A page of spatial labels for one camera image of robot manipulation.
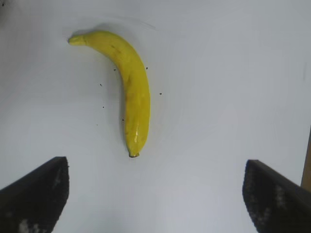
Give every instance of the white surface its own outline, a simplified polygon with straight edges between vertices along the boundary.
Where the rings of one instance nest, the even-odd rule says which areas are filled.
[[[70,196],[55,233],[256,232],[242,200],[246,160],[301,180],[310,9],[310,0],[6,2],[0,187],[67,156]],[[94,27],[126,38],[148,67],[152,118],[137,159],[122,141],[114,65],[67,44]]]

